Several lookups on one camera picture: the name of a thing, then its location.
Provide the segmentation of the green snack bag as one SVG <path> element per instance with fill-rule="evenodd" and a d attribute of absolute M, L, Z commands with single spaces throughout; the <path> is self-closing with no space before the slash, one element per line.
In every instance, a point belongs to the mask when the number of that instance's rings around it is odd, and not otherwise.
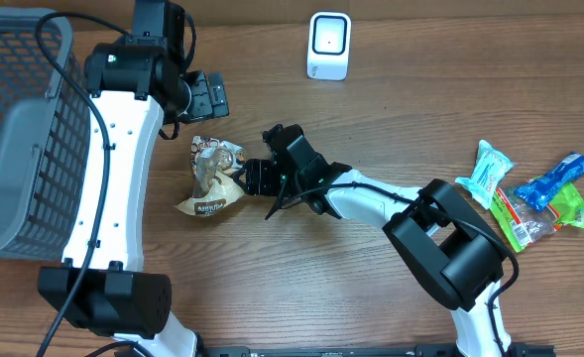
<path fill-rule="evenodd" d="M 516 253 L 565 226 L 584 229 L 584 199 L 573 183 L 565 184 L 542 211 L 519 198 L 515 190 L 498 187 L 490 211 Z"/>

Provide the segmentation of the teal wet wipes pack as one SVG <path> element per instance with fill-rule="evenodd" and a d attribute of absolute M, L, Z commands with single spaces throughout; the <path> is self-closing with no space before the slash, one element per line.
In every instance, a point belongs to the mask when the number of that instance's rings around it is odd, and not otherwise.
<path fill-rule="evenodd" d="M 469 178 L 458 177 L 455 182 L 469 191 L 472 198 L 488 210 L 498 184 L 515 165 L 504 153 L 485 140 L 480 140 L 474 170 Z"/>

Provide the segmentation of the blue Oreo cookie pack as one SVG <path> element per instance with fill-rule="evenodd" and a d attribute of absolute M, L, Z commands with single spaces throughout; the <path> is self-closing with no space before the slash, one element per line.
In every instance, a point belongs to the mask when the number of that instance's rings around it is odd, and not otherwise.
<path fill-rule="evenodd" d="M 546 174 L 515 189 L 515 195 L 536 211 L 543 211 L 567 184 L 584 175 L 584 155 L 571 152 Z"/>

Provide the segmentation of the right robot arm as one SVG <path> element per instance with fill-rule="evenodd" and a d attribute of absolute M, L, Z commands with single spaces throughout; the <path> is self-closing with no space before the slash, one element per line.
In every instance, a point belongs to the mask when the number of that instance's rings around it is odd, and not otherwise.
<path fill-rule="evenodd" d="M 450 183 L 403 187 L 367 178 L 327 162 L 297 124 L 262 137 L 270 158 L 251 159 L 232 176 L 246 194 L 273 197 L 272 213 L 304 203 L 318 215 L 381 229 L 420 286 L 450 311 L 461 355 L 510 355 L 499 297 L 519 263 Z"/>

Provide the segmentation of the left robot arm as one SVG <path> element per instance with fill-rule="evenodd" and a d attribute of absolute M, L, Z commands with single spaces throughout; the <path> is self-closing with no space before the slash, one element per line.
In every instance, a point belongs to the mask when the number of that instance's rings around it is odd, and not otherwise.
<path fill-rule="evenodd" d="M 79 207 L 41 296 L 67 321 L 132 356 L 200 356 L 200 337 L 172 313 L 172 286 L 144 269 L 142 218 L 150 160 L 165 125 L 229 113 L 219 74 L 190 69 L 196 31 L 170 1 L 138 0 L 130 30 L 96 46 L 76 87 L 91 136 Z"/>

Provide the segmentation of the brown white pastry wrapper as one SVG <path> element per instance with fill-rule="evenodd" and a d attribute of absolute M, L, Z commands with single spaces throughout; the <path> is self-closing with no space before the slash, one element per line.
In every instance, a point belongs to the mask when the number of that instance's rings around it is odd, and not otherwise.
<path fill-rule="evenodd" d="M 247 160 L 241 146 L 218 138 L 194 136 L 190 148 L 192 195 L 176 205 L 177 210 L 190 216 L 211 216 L 244 195 L 231 177 Z"/>

